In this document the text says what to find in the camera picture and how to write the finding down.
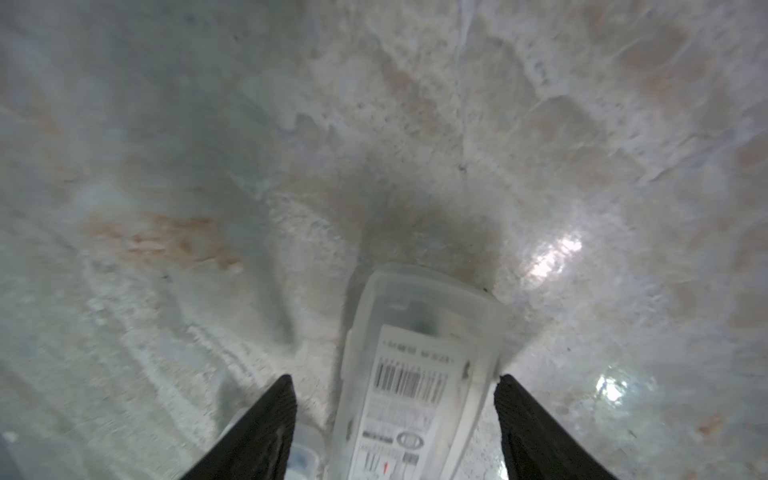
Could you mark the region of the compass case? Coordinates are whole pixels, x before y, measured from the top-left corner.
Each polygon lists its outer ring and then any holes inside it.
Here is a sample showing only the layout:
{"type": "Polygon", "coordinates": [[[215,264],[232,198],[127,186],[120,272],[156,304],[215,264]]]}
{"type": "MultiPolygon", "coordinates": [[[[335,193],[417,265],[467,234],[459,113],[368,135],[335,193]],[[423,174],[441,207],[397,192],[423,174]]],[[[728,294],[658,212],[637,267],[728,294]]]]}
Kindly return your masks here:
{"type": "Polygon", "coordinates": [[[376,269],[347,334],[330,479],[451,479],[495,375],[506,315],[490,294],[376,269]]]}

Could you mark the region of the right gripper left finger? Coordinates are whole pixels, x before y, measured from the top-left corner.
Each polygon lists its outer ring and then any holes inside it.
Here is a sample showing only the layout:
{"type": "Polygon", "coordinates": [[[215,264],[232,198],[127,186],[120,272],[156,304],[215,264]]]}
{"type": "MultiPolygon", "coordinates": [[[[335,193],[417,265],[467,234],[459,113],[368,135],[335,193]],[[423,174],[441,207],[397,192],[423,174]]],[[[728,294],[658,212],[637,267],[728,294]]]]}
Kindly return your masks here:
{"type": "Polygon", "coordinates": [[[282,480],[297,420],[292,377],[280,376],[183,480],[282,480]]]}

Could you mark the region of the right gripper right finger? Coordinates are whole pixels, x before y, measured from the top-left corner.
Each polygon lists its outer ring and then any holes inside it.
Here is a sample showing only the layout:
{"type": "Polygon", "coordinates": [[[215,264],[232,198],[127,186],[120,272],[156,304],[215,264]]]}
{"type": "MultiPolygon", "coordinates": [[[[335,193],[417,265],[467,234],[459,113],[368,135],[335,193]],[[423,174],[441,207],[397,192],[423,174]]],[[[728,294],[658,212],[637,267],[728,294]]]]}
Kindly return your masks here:
{"type": "Polygon", "coordinates": [[[615,480],[513,376],[499,378],[494,407],[510,479],[615,480]]]}

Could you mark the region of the small lead box near right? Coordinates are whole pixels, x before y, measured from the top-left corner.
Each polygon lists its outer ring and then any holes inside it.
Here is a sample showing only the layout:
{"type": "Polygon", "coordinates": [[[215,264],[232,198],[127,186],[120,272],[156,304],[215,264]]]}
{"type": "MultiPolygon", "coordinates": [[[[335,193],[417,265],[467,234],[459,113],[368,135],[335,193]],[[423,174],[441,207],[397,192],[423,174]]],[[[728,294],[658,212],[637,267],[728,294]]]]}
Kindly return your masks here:
{"type": "MultiPolygon", "coordinates": [[[[246,410],[242,409],[237,412],[218,441],[243,416],[246,410]]],[[[325,442],[321,430],[311,416],[303,411],[298,411],[284,479],[318,478],[322,472],[324,458],[325,442]]]]}

